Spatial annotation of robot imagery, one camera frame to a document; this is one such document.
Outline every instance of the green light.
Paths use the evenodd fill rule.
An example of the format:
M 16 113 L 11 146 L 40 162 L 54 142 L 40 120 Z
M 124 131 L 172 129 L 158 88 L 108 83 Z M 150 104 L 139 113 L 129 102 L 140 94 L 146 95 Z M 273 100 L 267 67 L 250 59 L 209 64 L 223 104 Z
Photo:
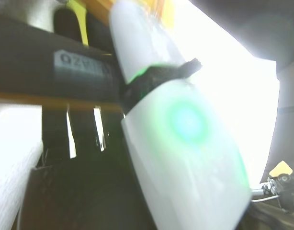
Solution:
M 168 110 L 168 122 L 172 131 L 183 141 L 202 143 L 209 134 L 206 116 L 194 103 L 181 101 Z

